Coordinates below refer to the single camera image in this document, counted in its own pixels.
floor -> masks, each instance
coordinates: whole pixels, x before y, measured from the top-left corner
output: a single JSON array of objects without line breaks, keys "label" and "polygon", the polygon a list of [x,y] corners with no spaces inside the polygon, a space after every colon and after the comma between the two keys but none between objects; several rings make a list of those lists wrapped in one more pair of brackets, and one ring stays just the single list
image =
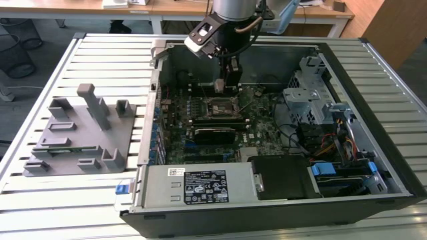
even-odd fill
[{"label": "floor", "polygon": [[[38,86],[43,87],[51,77],[58,62],[63,56],[67,46],[76,32],[86,33],[108,33],[108,20],[67,20],[67,28],[59,28],[52,19],[35,19],[39,34],[44,44],[39,49],[30,51],[31,58],[38,66],[38,71],[31,76],[22,79],[8,78],[0,72],[0,81],[8,87],[15,86]],[[148,21],[126,21],[124,24],[132,29],[135,34],[152,34],[152,27]],[[419,46],[417,52],[407,59],[398,70],[398,74],[410,85],[411,89],[427,104],[427,42]],[[14,140],[14,137],[26,120],[27,114],[36,102],[40,94],[36,88],[14,88],[14,102],[0,100],[0,140]],[[7,151],[7,145],[0,144],[0,156]]]}]

chair leg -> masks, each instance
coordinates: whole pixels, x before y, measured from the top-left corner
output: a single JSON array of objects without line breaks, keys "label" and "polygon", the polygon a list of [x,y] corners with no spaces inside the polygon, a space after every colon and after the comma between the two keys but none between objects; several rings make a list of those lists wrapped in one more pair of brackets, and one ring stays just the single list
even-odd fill
[{"label": "chair leg", "polygon": [[66,19],[55,19],[58,26],[63,29],[66,28]]},{"label": "chair leg", "polygon": [[12,102],[15,99],[14,93],[0,82],[0,99],[6,102]]}]

warning label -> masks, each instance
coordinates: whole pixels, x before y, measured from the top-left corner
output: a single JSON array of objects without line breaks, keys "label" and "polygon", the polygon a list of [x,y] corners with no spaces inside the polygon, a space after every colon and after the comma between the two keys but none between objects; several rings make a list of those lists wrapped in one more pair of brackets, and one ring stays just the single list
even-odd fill
[{"label": "warning label", "polygon": [[184,203],[228,203],[226,170],[191,171],[184,173]]}]

metal bracket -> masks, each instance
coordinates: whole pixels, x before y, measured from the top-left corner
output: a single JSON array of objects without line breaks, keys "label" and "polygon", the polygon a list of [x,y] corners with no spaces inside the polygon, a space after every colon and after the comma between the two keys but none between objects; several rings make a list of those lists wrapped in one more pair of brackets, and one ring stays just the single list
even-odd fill
[{"label": "metal bracket", "polygon": [[294,103],[306,103],[320,99],[319,93],[315,89],[287,88],[283,90],[283,95],[286,97],[286,101],[291,101]]},{"label": "metal bracket", "polygon": [[155,41],[152,41],[152,44],[151,44],[151,56],[152,56],[152,59],[150,61],[150,66],[151,67],[156,67],[158,60],[160,60],[162,58],[164,58],[166,56],[170,55],[168,49],[170,48],[167,47],[167,41],[166,40],[155,40]]}]

office desk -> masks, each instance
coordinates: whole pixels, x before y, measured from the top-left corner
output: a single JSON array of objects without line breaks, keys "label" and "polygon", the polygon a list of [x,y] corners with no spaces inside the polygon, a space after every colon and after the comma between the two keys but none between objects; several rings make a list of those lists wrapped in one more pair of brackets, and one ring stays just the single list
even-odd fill
[{"label": "office desk", "polygon": [[[192,0],[151,0],[148,5],[102,9],[103,0],[0,0],[2,18],[150,20],[162,33],[162,21],[202,21],[207,4]],[[339,37],[352,12],[330,11],[318,6],[298,9],[291,23],[332,25],[328,37]]]}]

